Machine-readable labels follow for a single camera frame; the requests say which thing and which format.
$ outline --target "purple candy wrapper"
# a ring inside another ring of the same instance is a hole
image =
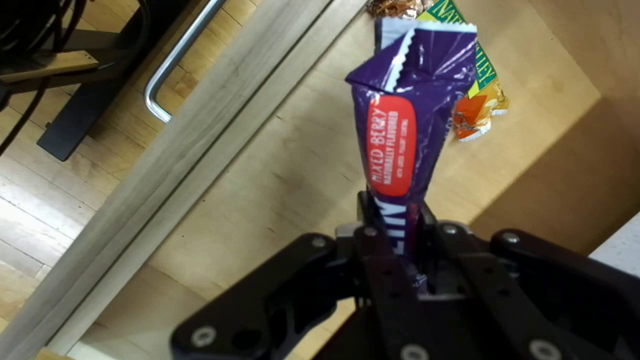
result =
[[[452,109],[476,76],[476,26],[411,25],[346,79],[367,190],[394,253],[402,257],[411,255],[417,213]]]

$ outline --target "screw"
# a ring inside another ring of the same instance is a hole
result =
[[[456,234],[458,232],[458,229],[453,224],[444,224],[441,231],[444,231],[444,234]]]
[[[503,232],[502,239],[510,244],[517,244],[520,237],[516,232]]]
[[[201,327],[191,334],[191,345],[196,349],[203,349],[215,342],[215,329],[211,327]]]
[[[405,345],[399,351],[402,360],[428,360],[428,352],[417,345]]]
[[[325,246],[325,240],[323,240],[323,239],[314,239],[314,240],[311,240],[311,246],[314,246],[314,248],[323,248],[323,246]]]
[[[366,229],[363,229],[363,234],[370,237],[370,239],[374,239],[374,237],[377,234],[377,231],[372,229],[372,226],[366,226]]]
[[[535,338],[527,345],[527,351],[535,360],[562,360],[559,349],[547,340]]]

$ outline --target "metal bar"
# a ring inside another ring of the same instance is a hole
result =
[[[196,39],[203,32],[211,17],[219,11],[224,0],[207,0],[197,18],[187,26],[178,44],[170,50],[170,54],[161,60],[157,71],[152,75],[143,89],[143,104],[146,109],[161,123],[170,123],[171,115],[168,115],[157,102],[157,91],[161,82],[170,76],[170,72],[178,67],[184,52],[196,42]]]

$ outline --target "black cord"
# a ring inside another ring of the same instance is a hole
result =
[[[67,26],[62,32],[62,22],[69,9],[71,14]],[[54,42],[51,50],[60,52],[76,31],[84,9],[86,0],[38,0],[38,4],[24,0],[3,0],[3,4],[0,4],[0,54],[30,54],[40,50],[50,39]],[[32,102],[26,106],[24,115],[18,118],[10,135],[2,141],[0,156],[15,141],[27,118],[38,109],[48,82],[48,79],[40,82]]]

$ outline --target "red label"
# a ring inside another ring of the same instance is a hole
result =
[[[399,96],[376,96],[367,104],[367,183],[383,196],[404,196],[416,161],[416,113]]]

